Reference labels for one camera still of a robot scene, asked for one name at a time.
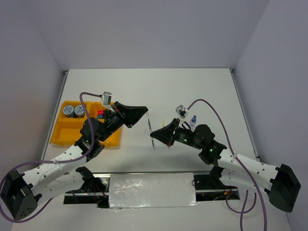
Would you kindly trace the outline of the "blue round tin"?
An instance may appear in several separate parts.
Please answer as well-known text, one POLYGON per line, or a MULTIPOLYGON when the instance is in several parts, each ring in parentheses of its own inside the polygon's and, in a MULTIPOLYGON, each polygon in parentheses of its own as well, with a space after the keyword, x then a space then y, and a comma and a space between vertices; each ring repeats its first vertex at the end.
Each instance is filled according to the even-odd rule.
POLYGON ((74 108, 74 114, 77 118, 82 118, 84 117, 85 115, 85 109, 83 107, 83 105, 77 105, 75 108, 74 108))

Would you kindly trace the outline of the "grey-blue round tin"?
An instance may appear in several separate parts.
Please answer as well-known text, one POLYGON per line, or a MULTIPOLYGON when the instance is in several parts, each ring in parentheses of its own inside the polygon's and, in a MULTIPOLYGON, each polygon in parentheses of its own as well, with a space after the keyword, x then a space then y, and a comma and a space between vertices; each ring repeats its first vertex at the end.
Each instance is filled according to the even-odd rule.
POLYGON ((66 105, 62 109, 62 113, 65 117, 72 117, 74 115, 74 107, 72 105, 66 105))

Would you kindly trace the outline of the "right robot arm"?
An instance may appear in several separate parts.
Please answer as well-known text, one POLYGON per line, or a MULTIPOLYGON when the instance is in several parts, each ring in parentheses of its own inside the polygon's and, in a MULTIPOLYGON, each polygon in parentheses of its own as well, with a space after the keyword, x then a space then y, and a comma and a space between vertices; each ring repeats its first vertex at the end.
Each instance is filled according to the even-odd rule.
POLYGON ((293 211, 301 184, 293 170, 282 164, 279 167, 264 164, 241 154, 233 154, 230 148, 215 141, 208 125, 198 125, 195 130, 184 129, 179 119, 173 121, 150 136, 168 147, 180 142, 200 150, 199 157, 207 165, 213 165, 209 183, 214 188, 240 187, 256 193, 266 194, 277 209, 293 211))

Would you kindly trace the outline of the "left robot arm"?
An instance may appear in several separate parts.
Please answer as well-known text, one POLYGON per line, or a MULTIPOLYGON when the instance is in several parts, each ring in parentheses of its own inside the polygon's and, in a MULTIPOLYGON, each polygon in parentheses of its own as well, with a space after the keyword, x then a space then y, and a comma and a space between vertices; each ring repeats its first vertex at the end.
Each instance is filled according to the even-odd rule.
POLYGON ((13 223, 31 220, 41 203, 73 190, 91 191, 102 182, 84 164, 94 159, 106 141, 122 126, 133 127, 148 111, 146 106, 126 106, 119 102, 107 108, 107 117, 100 121, 88 116, 80 130, 81 137, 67 150, 48 161, 38 161, 38 167, 20 173, 20 164, 1 181, 0 197, 10 212, 13 223))

